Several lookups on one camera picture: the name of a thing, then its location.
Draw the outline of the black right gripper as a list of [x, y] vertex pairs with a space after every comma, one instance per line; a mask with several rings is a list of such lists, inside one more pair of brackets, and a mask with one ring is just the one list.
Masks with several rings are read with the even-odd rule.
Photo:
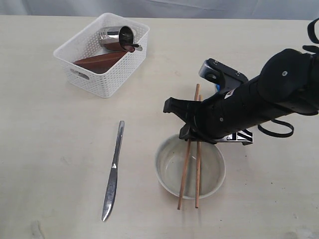
[[168, 98], [163, 113], [173, 113], [185, 124], [179, 131], [179, 139], [185, 141], [253, 143], [252, 126], [240, 97], [216, 94], [204, 102]]

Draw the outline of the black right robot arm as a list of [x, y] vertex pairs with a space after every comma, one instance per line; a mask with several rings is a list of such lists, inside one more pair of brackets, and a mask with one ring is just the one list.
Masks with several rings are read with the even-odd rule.
[[319, 113], [319, 49], [285, 49], [271, 57], [259, 75], [245, 75], [215, 59], [204, 61], [200, 77], [219, 91], [203, 101], [168, 98], [165, 113], [184, 121], [180, 139], [215, 144], [218, 140], [279, 117]]

